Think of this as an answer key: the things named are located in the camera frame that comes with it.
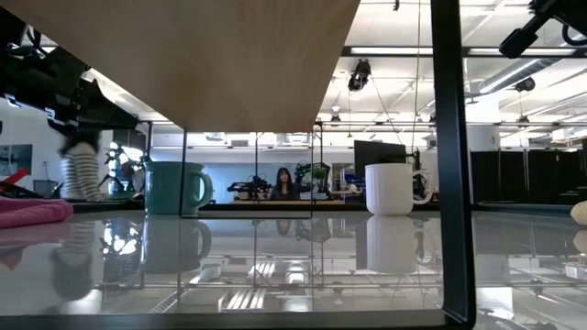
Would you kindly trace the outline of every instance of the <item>black panel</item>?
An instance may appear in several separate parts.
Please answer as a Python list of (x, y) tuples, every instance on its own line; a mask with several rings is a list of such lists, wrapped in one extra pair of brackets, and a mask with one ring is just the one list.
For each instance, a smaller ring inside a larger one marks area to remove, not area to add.
[(502, 151), (500, 164), (500, 200), (525, 203), (528, 195), (524, 174), (524, 152)]
[(528, 151), (528, 185), (530, 203), (554, 204), (558, 200), (560, 188), (555, 151)]
[(112, 140), (120, 146), (144, 150), (147, 146), (147, 137), (137, 130), (115, 129)]
[(473, 202), (499, 201), (499, 153), (475, 151), (471, 153)]
[(583, 177), (579, 152), (559, 151), (560, 192), (576, 190), (578, 186), (583, 184)]

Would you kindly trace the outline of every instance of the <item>white mug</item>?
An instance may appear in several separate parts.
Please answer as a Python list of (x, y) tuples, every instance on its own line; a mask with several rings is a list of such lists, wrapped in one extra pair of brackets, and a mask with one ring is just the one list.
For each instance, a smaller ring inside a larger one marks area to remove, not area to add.
[(412, 171), (412, 164), (373, 164), (365, 166), (367, 209), (374, 215), (407, 215), (414, 204), (426, 204), (432, 193), (423, 200), (415, 200), (412, 178), (423, 175), (430, 182), (425, 170)]
[(414, 232), (407, 216), (372, 216), (367, 222), (367, 269), (395, 275), (415, 272)]

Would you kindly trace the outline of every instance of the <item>poster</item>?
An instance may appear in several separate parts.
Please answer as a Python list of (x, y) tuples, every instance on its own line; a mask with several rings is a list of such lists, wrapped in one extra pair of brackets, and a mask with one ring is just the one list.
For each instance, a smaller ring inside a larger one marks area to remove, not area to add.
[(32, 164), (32, 145), (0, 146), (0, 176), (10, 176), (23, 169), (30, 175)]

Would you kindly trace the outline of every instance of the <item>wooden tabletop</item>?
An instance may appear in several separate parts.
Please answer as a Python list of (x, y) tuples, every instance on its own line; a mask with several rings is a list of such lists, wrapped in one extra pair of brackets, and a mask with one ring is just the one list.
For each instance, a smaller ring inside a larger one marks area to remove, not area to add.
[(360, 0), (0, 0), (192, 132), (310, 131)]

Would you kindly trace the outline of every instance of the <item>mug handle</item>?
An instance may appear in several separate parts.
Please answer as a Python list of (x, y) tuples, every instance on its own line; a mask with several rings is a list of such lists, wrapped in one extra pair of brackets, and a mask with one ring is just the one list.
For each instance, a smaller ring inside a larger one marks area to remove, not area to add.
[(202, 179), (204, 181), (204, 197), (200, 199), (200, 196), (194, 194), (195, 207), (202, 207), (210, 203), (212, 200), (212, 179), (210, 179), (210, 176), (197, 170), (192, 171), (190, 175), (194, 178), (194, 184), (196, 180)]
[(206, 258), (208, 254), (210, 254), (210, 247), (212, 246), (212, 232), (210, 231), (210, 227), (207, 224), (196, 221), (195, 227), (202, 233), (202, 251), (198, 253), (198, 260), (202, 258)]
[[(412, 176), (416, 176), (416, 175), (422, 175), (423, 177), (426, 178), (426, 180), (428, 181), (428, 184), (430, 183), (430, 172), (428, 172), (427, 170), (417, 170), (415, 172), (412, 173)], [(416, 205), (424, 205), (428, 202), (430, 202), (430, 199), (432, 199), (432, 192), (428, 191), (428, 194), (426, 195), (426, 197), (424, 198), (424, 200), (422, 201), (417, 201), (417, 200), (413, 200), (414, 204)]]

